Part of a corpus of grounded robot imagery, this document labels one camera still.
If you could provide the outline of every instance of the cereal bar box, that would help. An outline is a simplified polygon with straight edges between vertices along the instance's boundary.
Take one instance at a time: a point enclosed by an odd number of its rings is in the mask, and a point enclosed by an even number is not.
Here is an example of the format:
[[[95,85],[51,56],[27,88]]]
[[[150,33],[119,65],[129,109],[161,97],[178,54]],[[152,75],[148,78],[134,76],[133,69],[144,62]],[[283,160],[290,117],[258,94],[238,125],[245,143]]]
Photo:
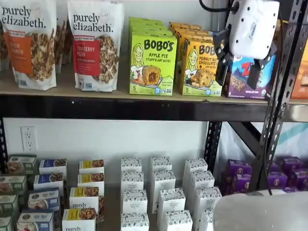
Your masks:
[[[174,36],[132,33],[129,93],[171,96],[176,49]]]
[[[221,95],[222,86],[215,81],[218,59],[210,40],[186,39],[180,75],[183,95]]]

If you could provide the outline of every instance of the cartoon girl illustration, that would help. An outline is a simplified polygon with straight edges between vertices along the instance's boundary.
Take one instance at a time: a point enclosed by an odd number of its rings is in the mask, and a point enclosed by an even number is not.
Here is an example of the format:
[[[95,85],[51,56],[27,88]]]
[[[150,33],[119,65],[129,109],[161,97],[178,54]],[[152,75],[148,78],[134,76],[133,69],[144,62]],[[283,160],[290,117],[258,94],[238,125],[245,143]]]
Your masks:
[[[192,49],[188,54],[188,59],[185,67],[185,80],[191,78],[191,76],[197,73],[197,58],[198,52],[196,49]]]
[[[137,43],[132,51],[131,67],[130,67],[130,78],[132,81],[142,83],[142,69],[143,69],[143,47],[140,43]]]

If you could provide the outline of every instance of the shelf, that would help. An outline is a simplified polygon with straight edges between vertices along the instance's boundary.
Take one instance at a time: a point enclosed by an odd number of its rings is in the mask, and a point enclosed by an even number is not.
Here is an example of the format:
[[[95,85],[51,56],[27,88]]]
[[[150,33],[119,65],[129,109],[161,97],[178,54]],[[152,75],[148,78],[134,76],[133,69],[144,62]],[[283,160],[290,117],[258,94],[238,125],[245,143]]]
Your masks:
[[[84,92],[75,89],[73,66],[62,67],[57,87],[48,91],[18,88],[13,72],[0,73],[2,117],[264,121],[267,102],[225,97],[182,96],[174,87],[172,96],[130,95],[127,68],[121,65],[118,89]]]

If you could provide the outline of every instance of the granola bag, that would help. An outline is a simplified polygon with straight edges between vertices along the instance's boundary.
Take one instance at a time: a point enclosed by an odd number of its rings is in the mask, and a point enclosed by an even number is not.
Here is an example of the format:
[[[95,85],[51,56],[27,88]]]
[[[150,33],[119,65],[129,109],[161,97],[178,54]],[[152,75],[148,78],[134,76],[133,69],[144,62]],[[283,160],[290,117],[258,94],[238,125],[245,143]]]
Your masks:
[[[54,37],[54,62],[56,65],[56,73],[61,73],[64,40],[66,35],[66,23],[67,23],[66,0],[56,0],[56,7],[57,7],[57,29]]]
[[[56,87],[54,0],[0,0],[0,16],[15,81],[19,87]]]
[[[76,88],[116,90],[124,6],[101,0],[68,0],[74,36]]]

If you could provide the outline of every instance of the red label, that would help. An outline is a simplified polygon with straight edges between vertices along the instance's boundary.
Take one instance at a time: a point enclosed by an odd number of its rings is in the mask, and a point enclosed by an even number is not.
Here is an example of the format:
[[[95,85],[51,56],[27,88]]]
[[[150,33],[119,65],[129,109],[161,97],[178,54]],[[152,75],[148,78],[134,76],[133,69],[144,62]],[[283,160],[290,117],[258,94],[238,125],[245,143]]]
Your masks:
[[[74,40],[73,52],[75,73],[87,76],[100,75],[100,42],[98,40]]]

